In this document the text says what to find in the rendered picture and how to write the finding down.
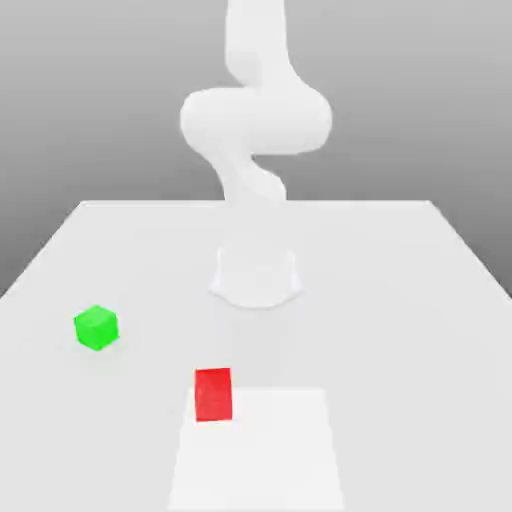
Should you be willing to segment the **small red cube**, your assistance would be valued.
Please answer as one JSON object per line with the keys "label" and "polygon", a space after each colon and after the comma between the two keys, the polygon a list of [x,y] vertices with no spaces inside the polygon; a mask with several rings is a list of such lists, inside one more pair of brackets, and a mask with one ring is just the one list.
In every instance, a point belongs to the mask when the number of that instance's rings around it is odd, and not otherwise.
{"label": "small red cube", "polygon": [[231,420],[233,415],[231,370],[197,369],[194,382],[198,422]]}

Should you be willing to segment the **small green cube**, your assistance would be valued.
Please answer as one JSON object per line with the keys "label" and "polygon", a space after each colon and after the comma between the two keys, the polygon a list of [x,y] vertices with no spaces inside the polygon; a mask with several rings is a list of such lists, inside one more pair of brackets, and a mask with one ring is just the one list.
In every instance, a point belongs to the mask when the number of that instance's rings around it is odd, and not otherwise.
{"label": "small green cube", "polygon": [[101,351],[119,338],[117,315],[100,305],[93,305],[74,317],[77,340]]}

